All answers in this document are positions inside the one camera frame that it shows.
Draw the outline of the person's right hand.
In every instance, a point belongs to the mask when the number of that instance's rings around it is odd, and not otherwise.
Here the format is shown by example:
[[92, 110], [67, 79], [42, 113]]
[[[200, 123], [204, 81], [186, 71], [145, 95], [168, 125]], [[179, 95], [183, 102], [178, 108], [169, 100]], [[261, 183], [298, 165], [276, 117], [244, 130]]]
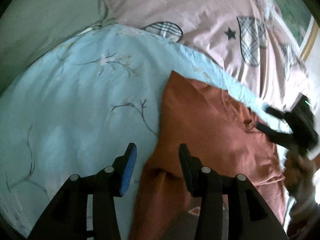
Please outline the person's right hand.
[[284, 185], [295, 199], [287, 228], [289, 239], [319, 239], [319, 204], [315, 200], [313, 183], [315, 172], [316, 163], [301, 156], [296, 147], [287, 152]]

